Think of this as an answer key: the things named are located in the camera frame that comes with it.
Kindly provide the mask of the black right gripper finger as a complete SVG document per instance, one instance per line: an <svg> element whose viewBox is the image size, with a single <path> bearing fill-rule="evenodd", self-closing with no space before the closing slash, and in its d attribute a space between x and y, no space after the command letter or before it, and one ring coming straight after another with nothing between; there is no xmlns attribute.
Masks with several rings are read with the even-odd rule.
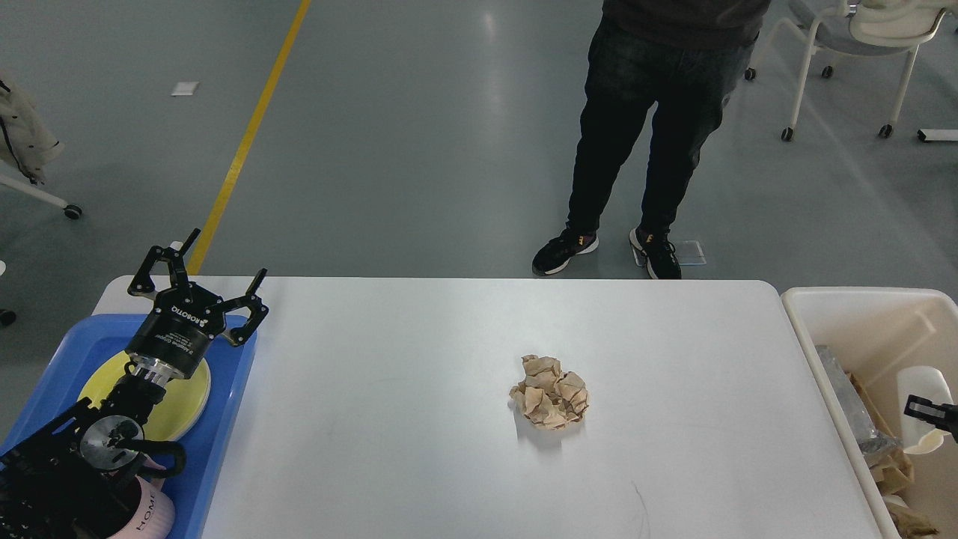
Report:
<svg viewBox="0 0 958 539"><path fill-rule="evenodd" d="M957 406L955 404L935 404L917 395L908 395L903 411L905 416L924 421L937 430L947 432L957 443Z"/></svg>

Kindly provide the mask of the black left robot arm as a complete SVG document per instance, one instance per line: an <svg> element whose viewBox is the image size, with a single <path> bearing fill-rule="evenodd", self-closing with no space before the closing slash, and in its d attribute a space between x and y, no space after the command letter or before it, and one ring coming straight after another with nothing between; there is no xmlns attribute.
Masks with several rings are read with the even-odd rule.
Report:
<svg viewBox="0 0 958 539"><path fill-rule="evenodd" d="M223 298L148 249L130 296L63 338L2 443L4 538L198 538L268 307L266 269Z"/></svg>

